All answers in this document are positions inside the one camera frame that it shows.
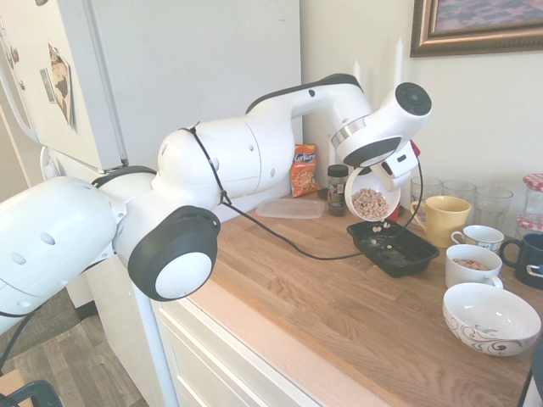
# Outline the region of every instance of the chip bag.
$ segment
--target chip bag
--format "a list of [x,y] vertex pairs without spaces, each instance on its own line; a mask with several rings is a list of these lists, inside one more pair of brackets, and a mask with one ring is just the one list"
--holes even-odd
[[315,144],[296,144],[294,162],[290,167],[290,185],[293,197],[321,189],[315,181],[315,169]]

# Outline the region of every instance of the bowl with swirl pattern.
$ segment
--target bowl with swirl pattern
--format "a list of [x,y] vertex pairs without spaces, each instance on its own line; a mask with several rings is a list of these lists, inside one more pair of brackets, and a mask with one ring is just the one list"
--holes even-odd
[[449,288],[443,316],[458,339],[492,356],[524,352],[541,330],[540,316],[530,304],[503,288],[477,282]]

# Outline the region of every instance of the black plastic tray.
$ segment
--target black plastic tray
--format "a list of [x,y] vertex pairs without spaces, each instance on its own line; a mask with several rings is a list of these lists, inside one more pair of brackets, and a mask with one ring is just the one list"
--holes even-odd
[[[439,250],[411,231],[404,230],[390,244],[385,243],[402,228],[396,222],[387,220],[390,228],[384,228],[381,222],[361,222],[347,227],[353,237],[356,248],[365,253],[373,263],[392,277],[403,277],[426,270],[431,259],[439,256]],[[381,226],[381,231],[374,232],[373,227]]]

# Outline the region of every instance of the spice jar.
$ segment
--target spice jar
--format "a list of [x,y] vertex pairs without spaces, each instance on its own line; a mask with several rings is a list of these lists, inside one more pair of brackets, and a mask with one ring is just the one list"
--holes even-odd
[[526,184],[523,220],[543,227],[543,174],[530,174],[523,181]]
[[334,164],[328,167],[328,213],[332,216],[345,216],[345,183],[349,176],[347,165]]

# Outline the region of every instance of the mug handle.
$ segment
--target mug handle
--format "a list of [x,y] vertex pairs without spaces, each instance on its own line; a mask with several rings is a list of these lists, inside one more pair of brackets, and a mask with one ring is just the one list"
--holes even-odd
[[[462,236],[462,240],[463,240],[464,242],[458,242],[458,241],[455,239],[455,235],[460,235],[460,236]],[[452,232],[452,234],[451,234],[451,239],[452,239],[452,241],[453,241],[454,243],[456,243],[456,244],[464,244],[465,241],[466,241],[466,236],[465,236],[461,231],[454,231],[454,232]]]
[[491,280],[495,287],[503,288],[503,282],[496,276],[486,276],[485,279]]
[[519,240],[517,240],[517,239],[512,239],[512,240],[506,240],[506,241],[505,241],[504,243],[502,243],[501,246],[500,246],[499,255],[500,255],[501,260],[503,260],[503,262],[504,262],[506,265],[508,265],[509,267],[512,267],[513,269],[514,269],[515,267],[517,267],[518,259],[515,260],[514,262],[511,261],[511,260],[506,259],[506,256],[505,256],[505,254],[503,253],[503,251],[505,250],[505,248],[506,248],[506,246],[507,246],[508,244],[514,244],[514,245],[518,246],[518,248],[520,249],[520,243],[521,243],[521,242],[520,242]]
[[527,265],[526,271],[531,276],[537,277],[537,278],[543,278],[543,274],[541,272],[543,271],[543,265]]
[[[411,202],[411,206],[409,207],[409,210],[411,211],[411,215],[413,215],[415,213],[415,207],[418,205],[418,202],[419,201],[413,201]],[[424,202],[421,202],[421,208],[425,208],[426,209],[426,205],[424,204]],[[423,228],[424,231],[426,231],[426,225],[423,224],[423,222],[421,221],[421,219],[418,217],[418,215],[415,215],[414,216],[415,220],[418,222],[418,224]]]

